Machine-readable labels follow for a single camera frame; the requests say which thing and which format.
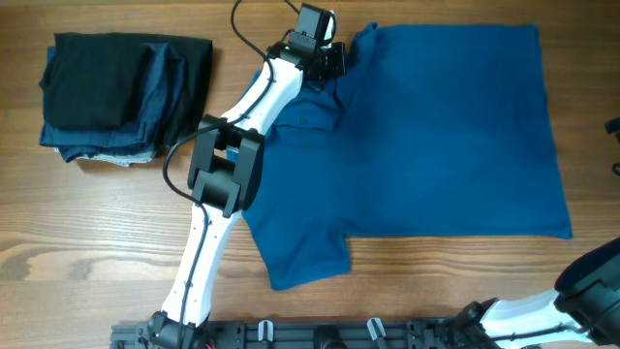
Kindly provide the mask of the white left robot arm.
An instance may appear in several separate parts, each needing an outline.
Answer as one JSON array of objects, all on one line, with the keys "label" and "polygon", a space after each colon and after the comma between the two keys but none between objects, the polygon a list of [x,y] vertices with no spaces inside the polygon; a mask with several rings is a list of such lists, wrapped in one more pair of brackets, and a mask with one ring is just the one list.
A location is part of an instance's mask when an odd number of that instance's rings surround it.
[{"label": "white left robot arm", "polygon": [[303,48],[276,43],[263,70],[239,102],[189,136],[192,204],[189,237],[173,286],[147,323],[147,342],[157,348],[205,348],[212,291],[229,235],[253,203],[262,180],[267,131],[307,81],[346,72],[345,46]]}]

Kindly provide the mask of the blue polo shirt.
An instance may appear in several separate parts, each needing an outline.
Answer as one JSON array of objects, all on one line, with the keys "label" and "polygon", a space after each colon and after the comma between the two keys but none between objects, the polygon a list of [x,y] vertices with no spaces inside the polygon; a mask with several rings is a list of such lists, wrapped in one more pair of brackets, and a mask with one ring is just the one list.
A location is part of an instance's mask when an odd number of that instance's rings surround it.
[{"label": "blue polo shirt", "polygon": [[537,27],[368,24],[277,116],[243,216],[276,291],[348,272],[350,236],[570,238]]}]

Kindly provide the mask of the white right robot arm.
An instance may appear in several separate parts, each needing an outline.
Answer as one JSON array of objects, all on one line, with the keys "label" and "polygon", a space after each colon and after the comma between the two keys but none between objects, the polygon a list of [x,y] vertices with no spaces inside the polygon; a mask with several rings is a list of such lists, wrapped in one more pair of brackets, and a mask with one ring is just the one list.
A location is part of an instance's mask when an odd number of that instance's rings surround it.
[{"label": "white right robot arm", "polygon": [[451,348],[619,345],[619,239],[582,255],[554,288],[520,300],[472,302],[449,325]]}]

